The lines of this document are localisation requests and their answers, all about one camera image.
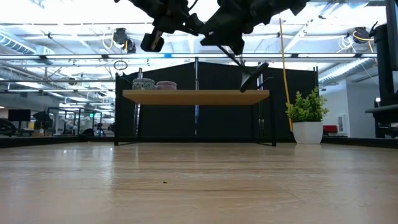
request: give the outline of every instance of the potted plant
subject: potted plant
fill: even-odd
[[[293,122],[294,139],[299,144],[320,144],[323,136],[322,118],[329,112],[323,108],[326,99],[319,95],[318,88],[306,98],[298,91],[296,103],[286,103],[287,116]]]

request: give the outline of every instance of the computer monitor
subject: computer monitor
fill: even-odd
[[[9,121],[30,121],[30,110],[8,110]]]

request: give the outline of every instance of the wooden floor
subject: wooden floor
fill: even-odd
[[[0,223],[398,223],[398,150],[82,143],[0,149]]]

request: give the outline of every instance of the black backdrop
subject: black backdrop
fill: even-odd
[[[132,81],[137,73],[126,76]],[[263,73],[263,80],[273,77],[264,89],[272,87],[277,124],[277,139],[291,138],[289,119],[285,114],[286,95],[283,70],[268,68]],[[294,103],[295,93],[300,91],[307,96],[316,85],[313,71],[287,70],[287,83],[291,102]],[[179,90],[195,89],[194,63],[178,65],[159,70],[144,72],[144,78],[156,82],[168,80],[176,82]],[[237,66],[214,63],[199,63],[199,90],[237,90],[241,86],[241,72]],[[123,89],[131,89],[131,84],[118,79],[117,85]],[[120,136],[133,137],[135,103],[122,98],[122,105],[116,108],[116,119],[121,120]],[[258,116],[258,107],[254,107],[254,116]],[[271,136],[269,126],[269,100],[263,103],[265,137]],[[251,137],[250,106],[199,106],[198,119],[195,124],[195,106],[141,106],[140,137],[147,138],[250,138]]]

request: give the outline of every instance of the white pot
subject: white pot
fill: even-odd
[[[293,134],[299,144],[320,144],[323,136],[322,122],[293,123]]]

